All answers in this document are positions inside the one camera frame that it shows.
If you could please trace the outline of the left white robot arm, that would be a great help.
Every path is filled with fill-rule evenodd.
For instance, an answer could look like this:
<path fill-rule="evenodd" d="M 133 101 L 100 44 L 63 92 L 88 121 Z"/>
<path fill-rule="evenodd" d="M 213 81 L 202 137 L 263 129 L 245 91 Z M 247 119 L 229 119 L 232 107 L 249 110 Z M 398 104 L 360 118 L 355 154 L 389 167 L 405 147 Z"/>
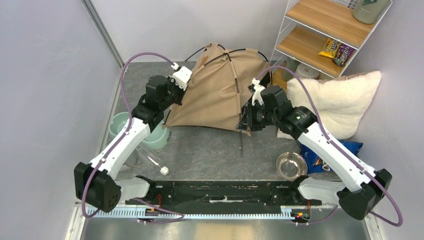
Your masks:
<path fill-rule="evenodd" d="M 190 73 L 149 78 L 137 106 L 123 129 L 89 163 L 79 162 L 74 168 L 75 194 L 82 207 L 91 205 L 98 211 L 111 212 L 119 202 L 139 198 L 152 204 L 157 191 L 148 181 L 135 177 L 116 181 L 122 165 L 136 148 L 164 119 L 164 111 L 173 104 L 182 104 Z"/>

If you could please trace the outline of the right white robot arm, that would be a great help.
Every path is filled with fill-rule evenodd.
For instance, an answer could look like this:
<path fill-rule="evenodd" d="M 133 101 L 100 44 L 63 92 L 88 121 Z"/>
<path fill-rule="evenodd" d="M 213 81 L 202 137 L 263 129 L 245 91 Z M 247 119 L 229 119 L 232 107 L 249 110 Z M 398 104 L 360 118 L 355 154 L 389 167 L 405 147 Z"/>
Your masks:
<path fill-rule="evenodd" d="M 350 217 L 363 220 L 387 195 L 392 174 L 360 160 L 321 127 L 311 110 L 292 106 L 281 87 L 251 84 L 248 89 L 252 96 L 242 107 L 237 130 L 256 132 L 276 126 L 317 154 L 341 180 L 337 183 L 299 176 L 288 191 L 292 203 L 319 200 L 338 205 Z"/>

